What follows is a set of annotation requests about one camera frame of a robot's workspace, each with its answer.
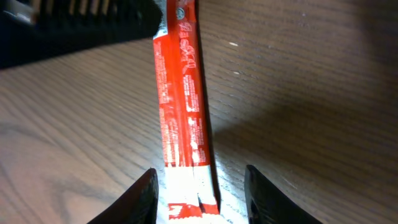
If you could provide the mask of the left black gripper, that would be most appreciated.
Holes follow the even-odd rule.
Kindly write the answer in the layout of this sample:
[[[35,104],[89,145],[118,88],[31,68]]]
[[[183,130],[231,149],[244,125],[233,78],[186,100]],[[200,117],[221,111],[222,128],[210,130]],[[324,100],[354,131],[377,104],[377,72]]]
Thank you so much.
[[[1,68],[156,35],[153,0],[1,0]]]

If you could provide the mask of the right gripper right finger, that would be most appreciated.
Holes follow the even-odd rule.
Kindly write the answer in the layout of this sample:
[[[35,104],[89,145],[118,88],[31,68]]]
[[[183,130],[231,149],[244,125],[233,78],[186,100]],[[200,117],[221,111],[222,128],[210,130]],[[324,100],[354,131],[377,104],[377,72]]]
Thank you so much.
[[[244,193],[249,224],[321,224],[253,165],[246,166]]]

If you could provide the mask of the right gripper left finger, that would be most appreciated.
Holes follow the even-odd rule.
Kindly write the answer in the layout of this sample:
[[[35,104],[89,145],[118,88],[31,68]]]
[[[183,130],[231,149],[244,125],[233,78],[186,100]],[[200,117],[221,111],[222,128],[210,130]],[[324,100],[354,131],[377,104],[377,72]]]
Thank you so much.
[[[157,172],[150,168],[88,224],[156,224],[158,200]]]

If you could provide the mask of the red sachet packet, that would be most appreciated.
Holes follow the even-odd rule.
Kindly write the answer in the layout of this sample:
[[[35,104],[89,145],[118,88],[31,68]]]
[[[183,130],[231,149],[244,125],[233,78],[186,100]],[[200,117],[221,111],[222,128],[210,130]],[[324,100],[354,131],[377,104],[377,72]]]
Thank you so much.
[[[210,145],[194,1],[156,0],[153,37],[169,223],[222,223]]]

